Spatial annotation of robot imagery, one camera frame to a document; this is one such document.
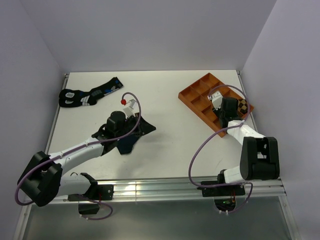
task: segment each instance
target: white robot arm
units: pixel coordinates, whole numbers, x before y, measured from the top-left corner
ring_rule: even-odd
[[[85,142],[51,154],[37,152],[19,178],[18,186],[39,207],[64,195],[81,195],[98,200],[100,192],[93,177],[87,173],[65,174],[90,159],[107,154],[113,148],[118,148],[121,155],[129,154],[140,137],[156,130],[139,113],[133,113],[135,103],[135,100],[127,103],[124,109],[127,116],[122,111],[112,112],[106,123]],[[39,168],[39,165],[53,159],[57,160]]]
[[[216,91],[210,100],[213,104],[213,112],[219,117],[223,128],[238,126],[243,122],[237,114],[237,99],[223,97],[219,91]],[[241,127],[228,129],[227,133],[242,145],[242,152],[238,166],[221,171],[225,183],[269,180],[279,177],[278,143],[274,137],[266,137],[245,123]]]

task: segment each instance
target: white wall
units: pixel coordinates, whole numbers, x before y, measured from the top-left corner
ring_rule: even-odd
[[[303,239],[320,236],[320,1],[277,0],[242,71]]]
[[[62,72],[18,0],[0,1],[0,235],[12,239],[21,207],[17,180],[44,150]]]
[[[21,0],[65,72],[242,69],[276,0]]]

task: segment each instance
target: white table surface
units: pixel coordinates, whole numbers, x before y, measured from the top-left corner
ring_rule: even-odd
[[[85,141],[106,122],[111,112],[123,109],[122,94],[132,92],[141,103],[143,118],[156,131],[143,136],[129,155],[121,156],[115,148],[72,172],[108,180],[187,177],[191,158],[213,130],[178,99],[178,93],[207,73],[241,88],[235,70],[72,72],[67,89],[89,91],[112,77],[118,77],[124,87],[94,106],[60,108],[48,152]],[[250,117],[247,124],[253,127]],[[241,145],[233,137],[216,136],[198,155],[192,175],[216,176],[222,169],[237,166],[240,156]]]

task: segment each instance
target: orange compartment tray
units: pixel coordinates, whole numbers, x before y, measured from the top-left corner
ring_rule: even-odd
[[[179,92],[178,95],[178,98],[215,132],[220,130],[221,126],[218,117],[212,111],[213,104],[208,99],[207,95],[211,89],[219,85],[224,85],[224,83],[211,73],[208,73]],[[219,91],[224,97],[232,97],[236,99],[243,98],[226,86],[218,88],[217,91]],[[252,112],[253,109],[254,106],[250,104],[250,112]],[[238,111],[238,116],[243,119],[247,114],[248,113],[243,115]],[[223,131],[218,135],[223,137],[226,134],[227,133]]]

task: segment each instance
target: sock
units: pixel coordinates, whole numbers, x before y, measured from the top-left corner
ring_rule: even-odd
[[[104,96],[122,88],[124,85],[119,81],[117,77],[113,77],[110,81],[97,86],[90,90],[90,95],[96,100],[102,99]]]
[[[63,89],[59,94],[59,99],[83,103],[80,104],[80,106],[91,106],[97,104],[97,100],[90,95],[89,91]]]
[[[89,104],[87,102],[82,102],[82,101],[71,101],[71,100],[65,100],[62,98],[59,99],[59,106],[63,107],[63,108],[76,108],[76,107],[80,107],[80,106],[91,106],[91,105],[95,105],[96,103],[97,103],[97,101],[95,101],[95,103],[91,102],[91,104]]]
[[[117,77],[113,77],[110,81],[90,91],[63,89],[59,94],[59,106],[64,108],[92,106],[97,104],[99,99],[123,86]]]

